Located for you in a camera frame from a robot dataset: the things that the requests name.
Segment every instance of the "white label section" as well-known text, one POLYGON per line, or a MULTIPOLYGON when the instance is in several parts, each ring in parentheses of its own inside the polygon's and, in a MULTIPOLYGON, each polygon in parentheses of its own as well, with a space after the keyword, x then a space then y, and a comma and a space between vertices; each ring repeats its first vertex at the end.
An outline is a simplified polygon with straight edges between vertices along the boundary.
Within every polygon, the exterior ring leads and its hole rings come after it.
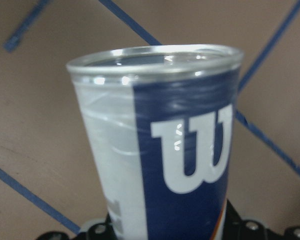
POLYGON ((203 182, 214 183, 224 173, 231 146, 233 107, 218 111, 218 123, 223 126, 223 143, 218 163, 214 165, 216 113, 210 112, 189 118, 189 131, 196 132, 195 171, 185 175, 184 120, 151 123, 153 138, 161 138, 163 176, 166 186, 174 193, 187 194, 203 182))
POLYGON ((79 83, 75 89, 114 231, 122 240, 146 240, 133 90, 79 83))

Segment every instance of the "tan background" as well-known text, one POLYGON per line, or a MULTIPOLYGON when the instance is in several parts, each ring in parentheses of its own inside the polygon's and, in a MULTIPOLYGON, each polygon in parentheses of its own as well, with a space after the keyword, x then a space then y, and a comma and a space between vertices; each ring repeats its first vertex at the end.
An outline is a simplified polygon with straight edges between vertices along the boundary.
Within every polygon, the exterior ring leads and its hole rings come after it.
MULTIPOLYGON (((116 0, 163 44, 214 43, 258 55, 294 0, 116 0)), ((12 53, 2 45, 34 0, 0 0, 0 168, 77 225, 105 201, 65 63, 147 45, 97 0, 55 0, 12 53)), ((300 164, 300 14, 238 100, 238 108, 300 164)), ((282 233, 300 225, 300 178, 235 123, 228 197, 244 218, 282 233)), ((0 239, 60 230, 0 181, 0 239)))

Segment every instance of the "blue line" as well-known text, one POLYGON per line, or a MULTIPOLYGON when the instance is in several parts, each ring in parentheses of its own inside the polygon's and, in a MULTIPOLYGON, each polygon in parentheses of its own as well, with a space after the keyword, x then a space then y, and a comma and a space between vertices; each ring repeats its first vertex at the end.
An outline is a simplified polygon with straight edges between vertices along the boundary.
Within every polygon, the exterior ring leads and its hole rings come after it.
POLYGON ((289 157, 284 151, 282 151, 269 137, 267 137, 256 125, 251 122, 248 122, 246 117, 236 111, 236 119, 242 123, 250 132, 256 135, 260 140, 267 144, 278 156, 280 156, 286 164, 288 164, 299 176, 300 176, 300 166, 297 165, 291 157, 289 157))
POLYGON ((149 32, 133 20, 127 13, 125 13, 118 5, 111 0, 99 0, 106 8, 108 8, 121 21, 127 24, 136 34, 144 39, 150 45, 161 45, 149 32))
POLYGON ((9 176, 5 171, 0 169, 0 180, 9 185, 11 188, 13 188, 15 191, 17 191, 19 194, 24 196, 26 199, 28 199, 30 202, 32 202, 34 205, 36 205, 38 208, 46 212, 48 215, 50 215, 52 218, 57 220, 59 223, 64 225, 66 228, 71 230, 73 233, 78 234, 80 227, 77 226, 74 222, 69 220, 67 217, 62 215, 60 212, 58 212, 56 209, 54 209, 52 206, 50 206, 48 203, 43 201, 41 198, 33 194, 31 191, 29 191, 27 188, 22 186, 19 182, 17 182, 14 178, 9 176))
POLYGON ((246 86, 246 84, 249 82, 251 77, 256 73, 256 71, 259 69, 261 64, 264 62, 264 60, 267 58, 271 50, 276 46, 276 43, 279 41, 279 39, 282 37, 284 32, 287 30, 288 26, 291 24, 293 19, 296 17, 296 15, 300 11, 300 0, 296 2, 296 4, 293 6, 289 14, 286 16, 286 18, 283 20, 282 24, 278 28, 278 30, 275 32, 275 34, 272 36, 270 41, 267 43, 265 48, 262 50, 262 52, 259 54, 259 56, 256 58, 252 66, 248 69, 248 71, 245 73, 243 78, 241 79, 238 87, 238 92, 240 93, 243 88, 246 86))
POLYGON ((28 16, 22 21, 22 23, 18 26, 18 28, 14 31, 14 33, 10 36, 10 38, 4 43, 3 47, 8 52, 12 52, 19 45, 21 38, 25 34, 25 32, 29 29, 29 27, 35 22, 38 18, 42 10, 46 7, 46 5, 50 2, 50 0, 39 0, 37 5, 33 7, 28 16))

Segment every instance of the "can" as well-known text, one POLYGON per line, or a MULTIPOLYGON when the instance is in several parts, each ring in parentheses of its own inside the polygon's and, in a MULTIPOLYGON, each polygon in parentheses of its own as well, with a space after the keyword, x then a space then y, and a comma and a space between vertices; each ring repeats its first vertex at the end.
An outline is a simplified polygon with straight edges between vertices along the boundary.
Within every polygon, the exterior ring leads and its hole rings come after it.
POLYGON ((243 52, 142 46, 70 61, 120 240, 220 240, 243 52))

